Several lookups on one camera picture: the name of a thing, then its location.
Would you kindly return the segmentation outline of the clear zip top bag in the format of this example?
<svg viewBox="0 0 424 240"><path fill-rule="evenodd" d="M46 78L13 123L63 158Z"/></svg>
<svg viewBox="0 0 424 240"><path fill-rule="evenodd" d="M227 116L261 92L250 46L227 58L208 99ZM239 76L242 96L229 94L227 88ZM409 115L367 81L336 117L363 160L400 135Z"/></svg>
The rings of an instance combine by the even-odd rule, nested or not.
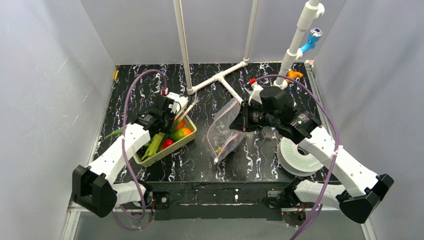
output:
<svg viewBox="0 0 424 240"><path fill-rule="evenodd" d="M213 123L207 131L207 142L215 165L235 151L247 136L246 132L230 129L230 124L236 119L240 110L241 105L236 98L232 98L215 114Z"/></svg>

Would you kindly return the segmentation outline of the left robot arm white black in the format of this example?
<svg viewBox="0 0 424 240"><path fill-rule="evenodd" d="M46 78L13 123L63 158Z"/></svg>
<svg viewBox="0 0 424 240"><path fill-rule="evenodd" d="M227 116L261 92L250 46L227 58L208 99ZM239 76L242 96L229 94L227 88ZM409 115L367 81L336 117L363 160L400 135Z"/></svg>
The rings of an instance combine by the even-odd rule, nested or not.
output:
<svg viewBox="0 0 424 240"><path fill-rule="evenodd" d="M170 133L176 116L187 104L187 97L173 92L157 96L146 113L125 124L122 134L103 154L73 170L71 200L100 218L119 205L140 202L146 206L150 185L138 179L115 181L130 158L156 134Z"/></svg>

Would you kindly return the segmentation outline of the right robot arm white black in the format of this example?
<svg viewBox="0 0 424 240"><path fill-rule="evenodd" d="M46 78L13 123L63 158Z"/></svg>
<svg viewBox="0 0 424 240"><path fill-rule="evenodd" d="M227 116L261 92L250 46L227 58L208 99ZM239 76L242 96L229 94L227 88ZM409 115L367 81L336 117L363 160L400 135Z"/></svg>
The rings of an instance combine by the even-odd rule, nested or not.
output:
<svg viewBox="0 0 424 240"><path fill-rule="evenodd" d="M259 92L252 104L244 101L231 130L253 132L273 127L283 137L314 156L334 175L338 185L321 184L298 177L268 202L285 204L319 203L342 211L350 220L363 224L394 184L388 174L369 170L329 135L321 121L306 110L296 109L289 93L276 87Z"/></svg>

